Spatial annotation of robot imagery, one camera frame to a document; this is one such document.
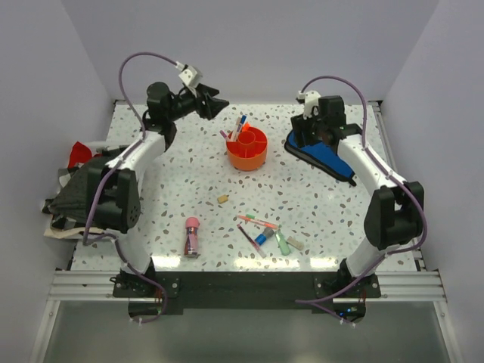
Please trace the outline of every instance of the desk organizer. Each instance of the desk organizer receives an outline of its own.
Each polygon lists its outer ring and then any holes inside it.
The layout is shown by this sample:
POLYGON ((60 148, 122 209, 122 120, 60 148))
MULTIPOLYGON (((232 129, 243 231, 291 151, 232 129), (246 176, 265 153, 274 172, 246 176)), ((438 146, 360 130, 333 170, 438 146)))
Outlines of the desk organizer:
POLYGON ((267 156, 267 137, 255 127, 245 128, 236 141, 226 141, 231 164, 246 172, 258 169, 267 156))

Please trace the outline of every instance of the beige eraser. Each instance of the beige eraser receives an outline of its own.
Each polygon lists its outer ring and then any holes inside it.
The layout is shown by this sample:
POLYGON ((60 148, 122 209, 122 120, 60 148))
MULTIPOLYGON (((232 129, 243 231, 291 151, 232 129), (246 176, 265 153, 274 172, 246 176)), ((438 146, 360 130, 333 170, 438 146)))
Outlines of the beige eraser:
POLYGON ((298 250, 302 250, 304 248, 303 242, 299 242, 298 240, 295 240, 292 237, 289 237, 287 239, 288 244, 290 244, 292 247, 297 248, 298 250))
POLYGON ((219 204, 225 203, 228 200, 228 195, 221 195, 217 200, 219 201, 219 204))

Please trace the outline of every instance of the gray floor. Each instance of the gray floor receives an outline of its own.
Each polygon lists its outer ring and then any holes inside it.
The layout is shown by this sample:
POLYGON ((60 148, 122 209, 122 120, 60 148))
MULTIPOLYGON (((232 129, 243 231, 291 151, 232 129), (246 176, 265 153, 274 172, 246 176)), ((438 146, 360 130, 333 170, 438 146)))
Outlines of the gray floor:
POLYGON ((144 325, 125 302, 63 302, 45 362, 448 362, 433 305, 373 303, 356 329, 305 311, 187 310, 144 325))

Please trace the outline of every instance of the red cloth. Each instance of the red cloth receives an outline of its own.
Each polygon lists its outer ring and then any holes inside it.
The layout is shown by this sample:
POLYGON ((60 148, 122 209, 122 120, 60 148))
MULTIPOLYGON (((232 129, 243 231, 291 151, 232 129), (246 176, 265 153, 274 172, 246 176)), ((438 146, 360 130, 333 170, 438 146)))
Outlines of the red cloth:
POLYGON ((91 149, 89 149, 84 144, 76 142, 73 149, 70 151, 69 165, 68 168, 76 166, 77 163, 85 163, 92 158, 91 149))

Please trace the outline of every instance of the yellow wooden block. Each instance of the yellow wooden block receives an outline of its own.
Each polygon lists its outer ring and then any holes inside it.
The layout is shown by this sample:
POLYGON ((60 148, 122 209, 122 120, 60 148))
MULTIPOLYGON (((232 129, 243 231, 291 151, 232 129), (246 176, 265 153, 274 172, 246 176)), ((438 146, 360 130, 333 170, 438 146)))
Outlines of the yellow wooden block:
POLYGON ((228 200, 228 195, 221 195, 217 200, 219 201, 219 204, 225 203, 228 200))

